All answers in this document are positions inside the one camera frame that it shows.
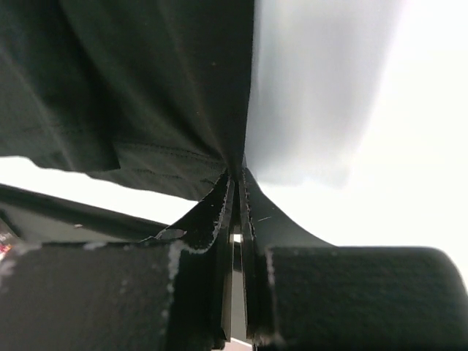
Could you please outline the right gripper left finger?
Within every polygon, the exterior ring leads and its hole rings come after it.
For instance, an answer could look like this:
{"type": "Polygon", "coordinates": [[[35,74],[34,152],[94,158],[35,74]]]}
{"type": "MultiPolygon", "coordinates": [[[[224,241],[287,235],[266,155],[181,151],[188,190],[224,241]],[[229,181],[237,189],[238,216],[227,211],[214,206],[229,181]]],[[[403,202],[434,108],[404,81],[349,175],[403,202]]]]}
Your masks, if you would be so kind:
{"type": "Polygon", "coordinates": [[[36,242],[1,223],[3,350],[220,350],[230,339],[234,184],[136,242],[36,242]]]}

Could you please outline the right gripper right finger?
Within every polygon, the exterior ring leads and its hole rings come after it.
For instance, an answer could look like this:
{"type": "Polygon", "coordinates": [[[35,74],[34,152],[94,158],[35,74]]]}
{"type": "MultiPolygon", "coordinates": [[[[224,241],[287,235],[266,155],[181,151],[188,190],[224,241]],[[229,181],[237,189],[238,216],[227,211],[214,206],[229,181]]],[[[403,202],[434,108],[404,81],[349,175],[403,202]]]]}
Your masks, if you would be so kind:
{"type": "Polygon", "coordinates": [[[238,182],[246,336],[256,350],[465,350],[467,292],[428,247],[334,246],[249,170],[238,182]]]}

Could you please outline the black tank top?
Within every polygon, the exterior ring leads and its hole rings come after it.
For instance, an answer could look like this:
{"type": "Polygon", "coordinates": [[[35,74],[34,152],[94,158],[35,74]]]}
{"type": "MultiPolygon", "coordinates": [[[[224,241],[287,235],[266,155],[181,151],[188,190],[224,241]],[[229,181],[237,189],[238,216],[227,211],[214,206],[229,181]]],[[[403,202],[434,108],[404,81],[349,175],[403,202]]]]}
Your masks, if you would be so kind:
{"type": "Polygon", "coordinates": [[[242,174],[253,1],[3,1],[1,155],[202,199],[242,174]]]}

